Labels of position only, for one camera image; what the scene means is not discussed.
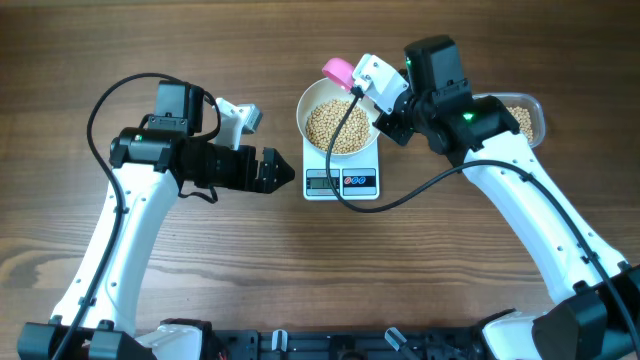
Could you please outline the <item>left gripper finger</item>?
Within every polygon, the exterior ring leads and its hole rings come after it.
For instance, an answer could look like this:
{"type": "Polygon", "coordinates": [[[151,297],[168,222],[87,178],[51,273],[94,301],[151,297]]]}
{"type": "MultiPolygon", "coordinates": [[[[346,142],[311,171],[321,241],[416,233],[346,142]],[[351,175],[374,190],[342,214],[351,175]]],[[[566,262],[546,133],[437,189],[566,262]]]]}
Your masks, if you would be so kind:
{"type": "Polygon", "coordinates": [[[270,173],[294,173],[295,170],[289,165],[282,155],[275,149],[265,147],[263,149],[263,168],[270,173]]]}
{"type": "Polygon", "coordinates": [[[257,192],[271,194],[294,179],[294,172],[261,173],[257,179],[257,192]]]}

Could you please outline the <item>pink plastic scoop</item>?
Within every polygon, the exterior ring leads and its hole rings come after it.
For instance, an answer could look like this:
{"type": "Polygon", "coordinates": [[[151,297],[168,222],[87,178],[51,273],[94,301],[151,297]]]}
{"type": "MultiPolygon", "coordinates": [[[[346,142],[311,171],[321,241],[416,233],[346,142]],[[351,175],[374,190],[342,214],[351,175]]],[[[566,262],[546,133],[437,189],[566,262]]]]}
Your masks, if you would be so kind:
{"type": "Polygon", "coordinates": [[[331,58],[322,68],[322,73],[331,82],[350,92],[354,86],[354,66],[341,58],[331,58]]]}

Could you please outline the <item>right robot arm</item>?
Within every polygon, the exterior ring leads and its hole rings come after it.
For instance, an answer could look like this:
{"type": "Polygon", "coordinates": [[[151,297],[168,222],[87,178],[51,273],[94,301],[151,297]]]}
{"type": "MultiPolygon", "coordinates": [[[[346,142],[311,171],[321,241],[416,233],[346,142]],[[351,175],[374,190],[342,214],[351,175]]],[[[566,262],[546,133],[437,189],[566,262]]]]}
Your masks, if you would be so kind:
{"type": "Polygon", "coordinates": [[[618,359],[639,350],[639,270],[581,217],[494,96],[474,97],[446,35],[406,46],[398,70],[368,56],[354,78],[398,144],[415,134],[479,188],[532,257],[553,301],[540,315],[509,311],[481,328],[497,359],[618,359]]]}

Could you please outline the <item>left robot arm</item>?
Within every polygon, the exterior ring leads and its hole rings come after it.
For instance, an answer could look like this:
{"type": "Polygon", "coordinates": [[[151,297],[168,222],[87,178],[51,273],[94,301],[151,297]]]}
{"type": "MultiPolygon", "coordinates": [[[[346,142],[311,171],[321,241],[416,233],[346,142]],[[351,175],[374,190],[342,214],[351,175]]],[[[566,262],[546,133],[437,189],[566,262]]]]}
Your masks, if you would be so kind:
{"type": "Polygon", "coordinates": [[[208,321],[167,319],[153,332],[136,334],[142,280],[158,232],[182,187],[217,202],[217,188],[271,194],[295,178],[274,148],[257,160],[239,138],[238,122],[228,145],[215,143],[221,130],[204,133],[205,106],[219,124],[238,120],[237,108],[203,88],[157,74],[153,113],[113,139],[99,158],[109,186],[81,265],[46,323],[28,322],[17,341],[22,359],[227,359],[230,354],[208,321]]]}

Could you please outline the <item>white digital kitchen scale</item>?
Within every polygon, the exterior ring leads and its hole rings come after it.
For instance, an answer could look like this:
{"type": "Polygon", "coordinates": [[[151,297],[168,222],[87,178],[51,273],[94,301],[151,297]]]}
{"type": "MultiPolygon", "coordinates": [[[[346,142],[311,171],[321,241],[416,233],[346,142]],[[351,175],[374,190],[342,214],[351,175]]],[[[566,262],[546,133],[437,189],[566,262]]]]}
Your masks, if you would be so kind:
{"type": "MultiPolygon", "coordinates": [[[[381,186],[377,139],[352,155],[332,155],[330,173],[334,187],[345,200],[378,199],[381,186]]],[[[306,200],[336,200],[326,176],[326,153],[306,139],[303,140],[302,182],[306,200]]]]}

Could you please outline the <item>soybeans in bowl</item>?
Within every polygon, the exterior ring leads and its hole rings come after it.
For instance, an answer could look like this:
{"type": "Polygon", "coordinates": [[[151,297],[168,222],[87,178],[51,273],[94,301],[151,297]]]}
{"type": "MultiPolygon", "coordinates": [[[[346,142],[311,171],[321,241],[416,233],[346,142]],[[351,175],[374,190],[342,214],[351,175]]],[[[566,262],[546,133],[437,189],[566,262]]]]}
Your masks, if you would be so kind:
{"type": "MultiPolygon", "coordinates": [[[[351,105],[347,100],[329,100],[313,108],[303,127],[308,140],[322,151],[330,142],[351,105]]],[[[362,149],[371,135],[367,113],[356,105],[341,127],[332,148],[333,154],[354,153],[362,149]]]]}

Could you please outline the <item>white bowl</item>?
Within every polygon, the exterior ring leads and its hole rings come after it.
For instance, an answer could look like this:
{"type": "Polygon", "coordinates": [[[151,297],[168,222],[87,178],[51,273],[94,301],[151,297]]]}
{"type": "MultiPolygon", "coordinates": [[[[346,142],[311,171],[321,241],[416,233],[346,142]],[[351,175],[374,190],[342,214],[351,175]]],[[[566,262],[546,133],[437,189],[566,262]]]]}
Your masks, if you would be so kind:
{"type": "Polygon", "coordinates": [[[373,126],[380,113],[370,99],[358,100],[344,87],[323,78],[309,86],[299,99],[296,121],[311,149],[325,157],[346,158],[371,147],[380,131],[373,126]]]}

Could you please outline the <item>soybeans in container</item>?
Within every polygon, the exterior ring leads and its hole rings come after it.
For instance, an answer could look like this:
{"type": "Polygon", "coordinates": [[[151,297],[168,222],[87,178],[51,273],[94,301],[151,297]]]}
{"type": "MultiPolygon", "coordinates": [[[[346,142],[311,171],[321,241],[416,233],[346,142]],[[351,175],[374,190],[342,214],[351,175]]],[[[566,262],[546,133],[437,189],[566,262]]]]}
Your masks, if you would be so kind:
{"type": "Polygon", "coordinates": [[[526,136],[529,143],[534,140],[534,131],[530,112],[523,107],[508,107],[507,110],[519,123],[520,131],[526,136]]]}

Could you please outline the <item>clear plastic container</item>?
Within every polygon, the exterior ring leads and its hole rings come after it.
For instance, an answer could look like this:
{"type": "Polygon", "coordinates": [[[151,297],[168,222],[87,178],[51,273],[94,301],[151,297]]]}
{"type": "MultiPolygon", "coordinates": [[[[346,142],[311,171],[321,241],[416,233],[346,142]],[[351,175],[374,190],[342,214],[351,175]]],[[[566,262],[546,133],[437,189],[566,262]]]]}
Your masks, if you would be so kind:
{"type": "Polygon", "coordinates": [[[527,137],[531,148],[540,145],[546,135],[546,123],[541,104],[533,96],[524,93],[501,92],[474,94],[474,99],[496,97],[516,118],[521,132],[527,137]]]}

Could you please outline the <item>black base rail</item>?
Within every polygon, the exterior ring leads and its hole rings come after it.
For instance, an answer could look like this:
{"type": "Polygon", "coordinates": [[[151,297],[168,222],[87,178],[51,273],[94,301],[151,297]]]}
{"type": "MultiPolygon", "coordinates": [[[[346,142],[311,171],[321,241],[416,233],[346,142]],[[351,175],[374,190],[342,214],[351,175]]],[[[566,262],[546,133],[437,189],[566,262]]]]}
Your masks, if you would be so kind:
{"type": "Polygon", "coordinates": [[[217,330],[203,347],[212,360],[492,359],[477,326],[406,331],[217,330]]]}

